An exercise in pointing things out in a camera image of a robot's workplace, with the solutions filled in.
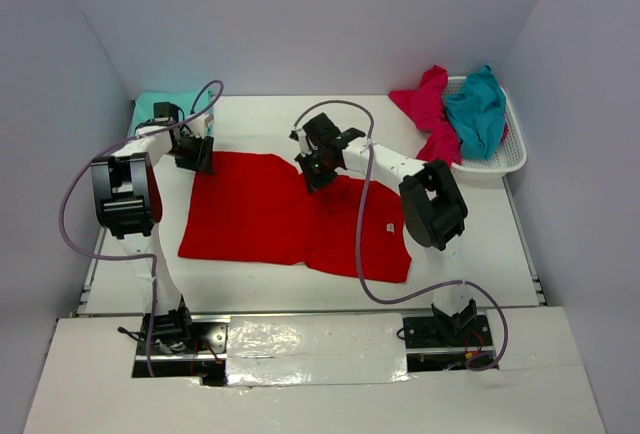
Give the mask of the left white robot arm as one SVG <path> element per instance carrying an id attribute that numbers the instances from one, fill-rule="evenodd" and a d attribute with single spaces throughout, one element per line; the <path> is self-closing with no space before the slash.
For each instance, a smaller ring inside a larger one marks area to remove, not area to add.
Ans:
<path id="1" fill-rule="evenodd" d="M 207 133 L 147 125 L 115 152 L 91 162 L 97 219 L 134 261 L 143 297 L 141 337 L 150 349 L 184 352 L 196 339 L 189 309 L 161 246 L 163 206 L 154 167 L 170 155 L 178 168 L 211 174 L 213 143 Z"/>

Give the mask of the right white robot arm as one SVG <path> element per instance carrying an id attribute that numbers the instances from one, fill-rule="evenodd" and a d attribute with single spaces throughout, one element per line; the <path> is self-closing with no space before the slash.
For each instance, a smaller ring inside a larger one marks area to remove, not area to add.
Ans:
<path id="1" fill-rule="evenodd" d="M 365 176 L 356 224 L 356 268 L 363 278 L 361 237 L 369 184 L 377 181 L 400 196 L 404 215 L 404 238 L 423 248 L 434 263 L 435 284 L 431 292 L 435 334 L 444 344 L 456 345 L 465 338 L 477 314 L 476 302 L 465 286 L 461 235 L 468 208 L 448 165 L 429 163 L 401 155 L 374 143 L 358 132 L 339 134 L 332 140 L 315 140 L 301 132 L 301 167 L 307 187 L 317 192 L 328 187 L 339 169 Z"/>

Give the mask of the mint green t shirt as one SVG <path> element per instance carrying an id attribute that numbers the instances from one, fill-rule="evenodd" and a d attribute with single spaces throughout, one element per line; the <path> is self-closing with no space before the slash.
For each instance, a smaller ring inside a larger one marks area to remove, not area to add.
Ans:
<path id="1" fill-rule="evenodd" d="M 203 110 L 213 99 L 213 92 L 207 90 L 198 99 L 196 104 L 193 104 L 194 99 L 198 94 L 197 90 L 183 91 L 183 92 L 151 92 L 146 91 L 140 94 L 135 100 L 133 117 L 129 128 L 129 136 L 135 133 L 135 128 L 149 119 L 154 117 L 154 105 L 161 102 L 170 102 L 180 108 L 179 120 L 183 121 L 186 117 L 191 115 L 191 111 L 195 113 Z"/>

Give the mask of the red t shirt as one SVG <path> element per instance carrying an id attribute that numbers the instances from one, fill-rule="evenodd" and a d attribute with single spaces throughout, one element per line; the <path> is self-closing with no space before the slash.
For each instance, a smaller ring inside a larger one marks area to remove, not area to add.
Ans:
<path id="1" fill-rule="evenodd" d="M 364 181 L 338 176 L 309 194 L 304 177 L 274 154 L 218 151 L 212 174 L 196 175 L 182 258 L 304 264 L 328 274 L 357 274 L 356 224 Z M 400 284 L 411 257 L 398 194 L 369 184 L 361 237 L 368 280 Z"/>

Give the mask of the teal blue t shirt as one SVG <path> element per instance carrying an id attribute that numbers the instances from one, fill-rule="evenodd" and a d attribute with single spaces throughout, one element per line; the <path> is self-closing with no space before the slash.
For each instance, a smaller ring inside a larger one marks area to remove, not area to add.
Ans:
<path id="1" fill-rule="evenodd" d="M 446 114 L 463 158 L 488 161 L 505 134 L 506 95 L 489 65 L 467 76 L 445 99 Z"/>

